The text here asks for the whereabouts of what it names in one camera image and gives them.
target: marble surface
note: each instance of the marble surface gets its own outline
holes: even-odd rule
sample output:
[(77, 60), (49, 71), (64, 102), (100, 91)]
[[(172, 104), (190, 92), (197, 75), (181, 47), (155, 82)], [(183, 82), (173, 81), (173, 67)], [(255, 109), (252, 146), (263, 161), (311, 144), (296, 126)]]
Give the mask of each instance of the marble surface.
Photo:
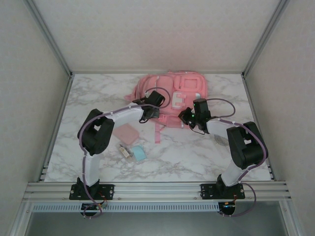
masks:
[[(141, 74), (77, 74), (64, 111), (45, 181), (70, 182), (82, 172), (83, 153), (76, 137), (88, 113), (97, 108), (110, 111), (127, 104)], [(209, 98), (225, 98), (236, 107), (233, 119), (253, 120), (240, 75), (206, 74)], [(229, 104), (211, 101), (212, 115), (232, 112)], [(118, 152), (120, 141), (112, 136), (100, 161), (101, 181), (215, 181), (231, 161), (227, 140), (200, 135), (188, 129), (165, 128), (161, 143), (155, 144), (153, 122), (130, 123), (140, 133), (133, 146), (142, 145), (146, 159), (128, 163)], [(266, 164), (251, 171), (243, 180), (270, 180)]]

